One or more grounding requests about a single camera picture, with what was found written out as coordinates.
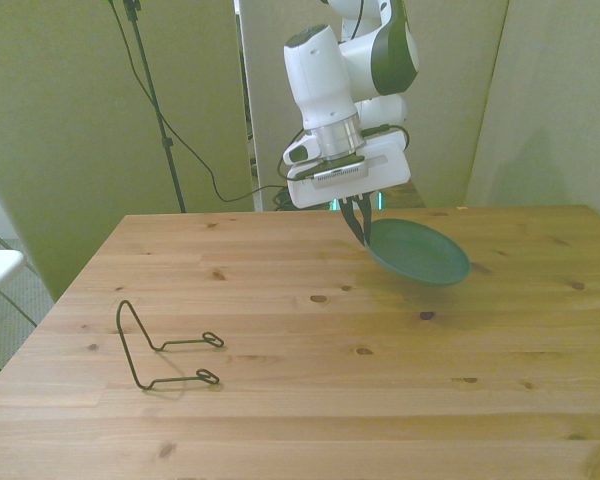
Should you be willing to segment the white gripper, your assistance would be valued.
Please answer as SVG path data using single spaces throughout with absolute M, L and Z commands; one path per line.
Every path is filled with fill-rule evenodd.
M 380 142 L 361 149 L 361 156 L 342 158 L 339 165 L 310 173 L 288 183 L 292 203 L 299 209 L 338 200 L 341 214 L 357 240 L 368 246 L 372 229 L 371 192 L 406 183 L 410 170 L 399 144 Z M 362 222 L 354 214 L 359 207 Z

